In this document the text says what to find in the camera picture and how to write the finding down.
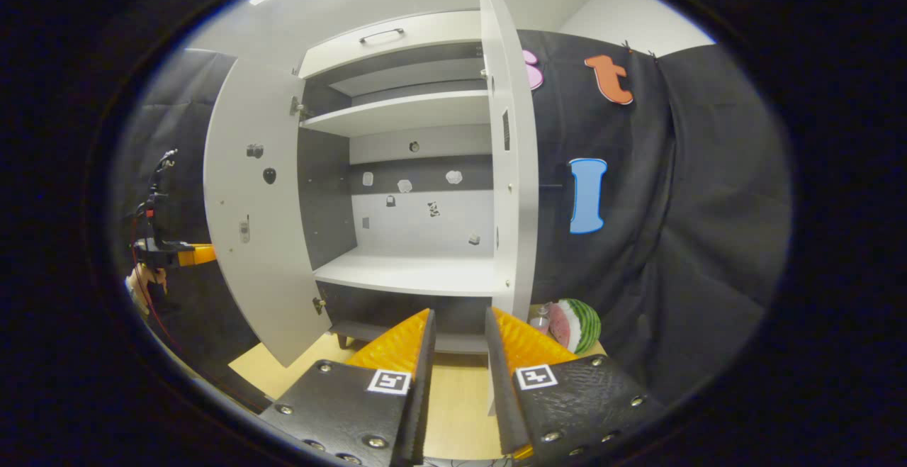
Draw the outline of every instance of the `cabinet door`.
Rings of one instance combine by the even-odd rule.
[[[526,319],[535,274],[539,157],[522,46],[505,0],[479,0],[495,173],[492,302]]]
[[[283,366],[331,325],[313,303],[318,289],[299,211],[291,99],[301,98],[302,87],[288,71],[237,60],[211,114],[202,176],[220,270],[249,326]],[[247,156],[249,145],[262,145],[260,158]],[[276,173],[271,184],[266,169]]]

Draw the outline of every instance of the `toy watermelon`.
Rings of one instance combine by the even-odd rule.
[[[548,330],[554,339],[574,354],[592,348],[602,334],[602,319],[587,303],[576,299],[560,299],[548,307],[551,324]]]

